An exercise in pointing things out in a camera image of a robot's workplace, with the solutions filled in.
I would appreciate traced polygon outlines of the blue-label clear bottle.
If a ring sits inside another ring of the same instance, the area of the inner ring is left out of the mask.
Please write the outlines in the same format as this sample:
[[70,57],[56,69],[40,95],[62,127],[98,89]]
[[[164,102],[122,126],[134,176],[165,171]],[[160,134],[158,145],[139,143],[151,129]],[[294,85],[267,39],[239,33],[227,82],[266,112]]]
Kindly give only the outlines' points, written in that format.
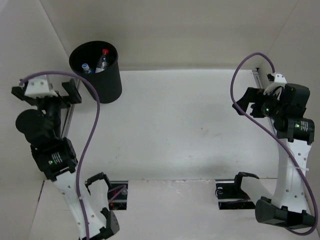
[[85,73],[85,74],[91,74],[92,73],[92,70],[91,70],[91,68],[89,67],[89,65],[87,64],[87,63],[84,63],[84,64],[82,64],[82,70],[83,70],[83,72]]

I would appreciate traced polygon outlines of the red-capped red-label bottle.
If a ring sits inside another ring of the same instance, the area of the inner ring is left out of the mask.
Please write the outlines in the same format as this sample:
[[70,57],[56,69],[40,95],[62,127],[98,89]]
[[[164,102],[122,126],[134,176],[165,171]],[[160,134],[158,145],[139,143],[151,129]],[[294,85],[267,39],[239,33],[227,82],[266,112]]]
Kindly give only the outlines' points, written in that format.
[[109,55],[109,50],[108,49],[103,49],[102,50],[102,55],[97,63],[97,66],[95,68],[95,73],[100,73],[103,72],[107,69],[108,67],[108,56]]

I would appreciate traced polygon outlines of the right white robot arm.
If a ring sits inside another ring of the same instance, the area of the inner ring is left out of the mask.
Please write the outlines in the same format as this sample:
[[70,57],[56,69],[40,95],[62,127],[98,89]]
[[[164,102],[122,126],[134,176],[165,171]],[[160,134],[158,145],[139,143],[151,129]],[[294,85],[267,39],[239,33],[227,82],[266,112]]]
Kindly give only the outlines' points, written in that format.
[[298,236],[310,235],[317,227],[319,214],[313,201],[314,213],[308,213],[305,192],[314,199],[306,179],[307,159],[314,142],[315,123],[305,118],[310,90],[293,83],[274,83],[267,89],[249,87],[232,107],[261,127],[257,118],[270,118],[276,133],[264,126],[278,145],[278,174],[274,193],[270,193],[259,177],[239,172],[232,192],[238,198],[246,195],[255,205],[255,219]]

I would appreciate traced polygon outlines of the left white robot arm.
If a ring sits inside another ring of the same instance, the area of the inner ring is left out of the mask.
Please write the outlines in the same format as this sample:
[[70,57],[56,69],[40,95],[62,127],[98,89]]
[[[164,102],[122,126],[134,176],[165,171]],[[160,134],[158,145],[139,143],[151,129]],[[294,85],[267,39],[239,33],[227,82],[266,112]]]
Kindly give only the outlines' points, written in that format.
[[103,172],[86,180],[77,179],[78,160],[72,142],[61,137],[61,110],[80,104],[82,98],[73,79],[61,85],[66,96],[61,96],[48,80],[41,78],[12,87],[15,97],[33,106],[18,115],[15,126],[30,143],[38,169],[65,199],[76,221],[79,239],[106,240],[120,230],[108,204],[112,185]]

